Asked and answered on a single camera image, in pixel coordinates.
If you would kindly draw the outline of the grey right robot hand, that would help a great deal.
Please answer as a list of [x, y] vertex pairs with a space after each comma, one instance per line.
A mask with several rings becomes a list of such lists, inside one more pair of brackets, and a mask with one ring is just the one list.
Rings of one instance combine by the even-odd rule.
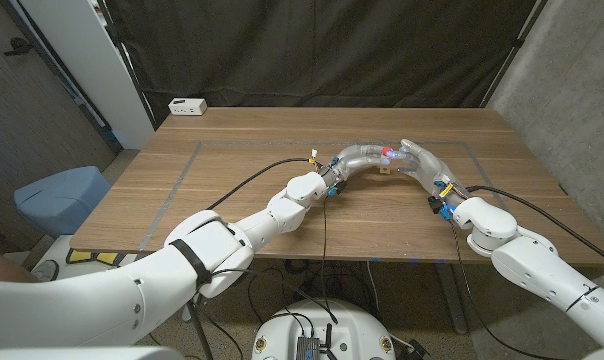
[[430, 151], [402, 139], [399, 152], [404, 154], [404, 166], [398, 171], [417, 180], [430, 195], [439, 197], [451, 185], [444, 195], [447, 203], [458, 205], [471, 196], [448, 166]]

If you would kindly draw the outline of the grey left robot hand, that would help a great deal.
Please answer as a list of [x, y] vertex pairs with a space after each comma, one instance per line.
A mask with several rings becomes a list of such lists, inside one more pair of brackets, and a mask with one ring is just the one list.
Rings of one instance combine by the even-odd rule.
[[390, 159], [383, 154], [383, 149], [380, 145], [351, 145], [323, 166], [320, 176], [327, 187], [333, 187], [369, 167], [389, 165]]

